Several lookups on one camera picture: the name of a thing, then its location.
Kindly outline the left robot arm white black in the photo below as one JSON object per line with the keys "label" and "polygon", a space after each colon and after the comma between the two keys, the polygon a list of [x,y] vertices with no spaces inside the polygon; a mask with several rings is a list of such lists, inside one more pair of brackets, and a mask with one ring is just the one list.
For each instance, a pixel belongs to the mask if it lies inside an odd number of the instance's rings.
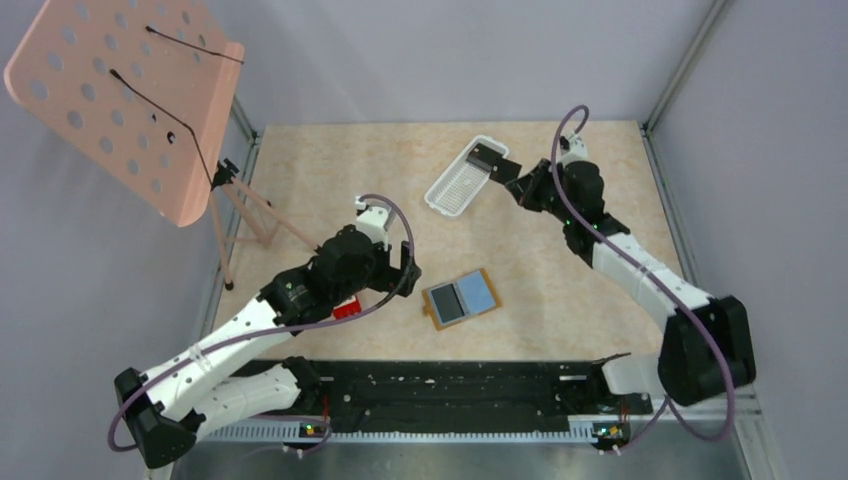
{"label": "left robot arm white black", "polygon": [[314,382],[306,370],[280,363],[242,380],[232,376],[270,348],[329,327],[334,309],[364,290],[383,297],[353,314],[355,320],[409,296],[421,269],[412,230],[405,233],[401,263],[393,267],[386,228],[346,225],[306,263],[276,274],[208,336],[157,366],[119,373],[113,380],[119,408],[107,433],[109,448],[136,451],[156,470],[214,430],[300,403]]}

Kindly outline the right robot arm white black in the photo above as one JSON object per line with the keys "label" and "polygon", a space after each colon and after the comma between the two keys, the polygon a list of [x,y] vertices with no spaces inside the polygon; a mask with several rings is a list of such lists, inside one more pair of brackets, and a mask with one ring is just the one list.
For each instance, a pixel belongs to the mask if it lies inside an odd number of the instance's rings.
{"label": "right robot arm white black", "polygon": [[602,361],[600,383],[613,395],[647,393],[691,406],[757,376],[747,310],[688,283],[644,249],[607,212],[597,165],[542,159],[505,184],[516,203],[563,224],[568,248],[625,291],[658,325],[660,349]]}

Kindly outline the black credit card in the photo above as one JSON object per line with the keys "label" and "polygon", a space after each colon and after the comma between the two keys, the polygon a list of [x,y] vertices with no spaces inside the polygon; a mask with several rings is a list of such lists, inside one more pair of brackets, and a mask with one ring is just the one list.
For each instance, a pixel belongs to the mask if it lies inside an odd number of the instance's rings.
{"label": "black credit card", "polygon": [[491,166],[489,178],[501,185],[505,185],[520,176],[522,165],[506,158],[498,158]]}
{"label": "black credit card", "polygon": [[430,291],[431,303],[440,325],[447,325],[465,316],[463,304],[453,284],[446,284]]}

